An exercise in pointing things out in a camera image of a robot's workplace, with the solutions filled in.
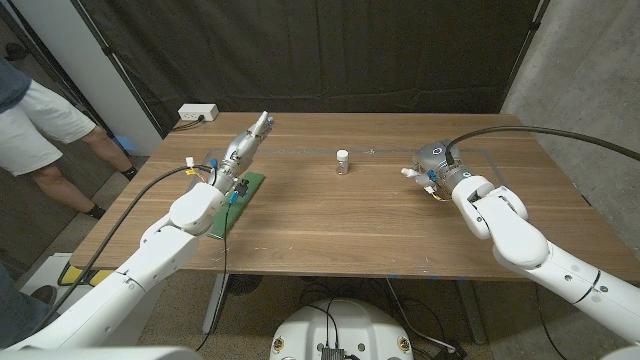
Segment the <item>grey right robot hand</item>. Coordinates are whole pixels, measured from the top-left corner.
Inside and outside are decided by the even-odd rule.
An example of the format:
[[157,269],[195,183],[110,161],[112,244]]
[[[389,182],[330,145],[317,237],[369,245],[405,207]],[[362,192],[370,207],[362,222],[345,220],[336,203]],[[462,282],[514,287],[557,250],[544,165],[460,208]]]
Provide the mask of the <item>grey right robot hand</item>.
[[417,150],[412,158],[412,169],[417,172],[414,177],[417,184],[442,201],[449,201],[455,186],[472,175],[461,161],[456,146],[451,150],[454,164],[447,163],[445,152],[449,143],[449,140],[443,140],[425,145]]

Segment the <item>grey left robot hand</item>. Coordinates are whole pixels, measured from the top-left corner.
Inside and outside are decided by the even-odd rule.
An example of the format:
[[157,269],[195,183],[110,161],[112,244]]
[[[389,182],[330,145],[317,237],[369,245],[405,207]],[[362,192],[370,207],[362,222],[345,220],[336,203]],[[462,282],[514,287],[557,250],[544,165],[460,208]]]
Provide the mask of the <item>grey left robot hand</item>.
[[231,190],[235,180],[251,165],[260,144],[272,129],[273,118],[264,111],[258,120],[246,131],[239,133],[229,144],[210,183],[222,193]]

